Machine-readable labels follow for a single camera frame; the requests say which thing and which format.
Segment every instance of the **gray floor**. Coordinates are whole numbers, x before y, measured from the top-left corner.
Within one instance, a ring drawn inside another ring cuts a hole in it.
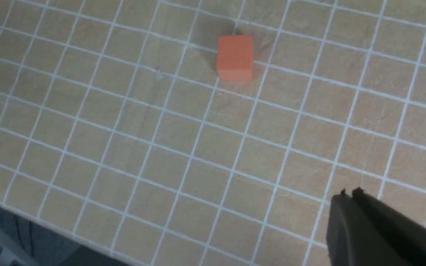
[[[29,222],[19,218],[21,237],[25,248],[30,253]],[[10,236],[16,243],[17,230],[15,215],[0,208],[0,228]],[[80,247],[79,244],[70,241],[54,232],[47,230],[37,224],[33,224],[34,259],[41,266],[57,266],[66,259],[73,251]]]

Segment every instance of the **table surface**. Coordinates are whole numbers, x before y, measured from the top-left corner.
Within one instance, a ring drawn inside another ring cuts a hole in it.
[[[358,186],[426,226],[426,0],[0,0],[5,209],[134,265],[314,266]]]

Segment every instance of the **orange block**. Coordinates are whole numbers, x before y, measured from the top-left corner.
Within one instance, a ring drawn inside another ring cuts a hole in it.
[[[221,36],[218,38],[216,71],[222,81],[253,79],[252,35]]]

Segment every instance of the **orange cube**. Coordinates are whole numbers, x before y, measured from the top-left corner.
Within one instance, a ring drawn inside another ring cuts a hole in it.
[[[252,36],[234,35],[218,38],[216,71],[222,81],[253,79]]]

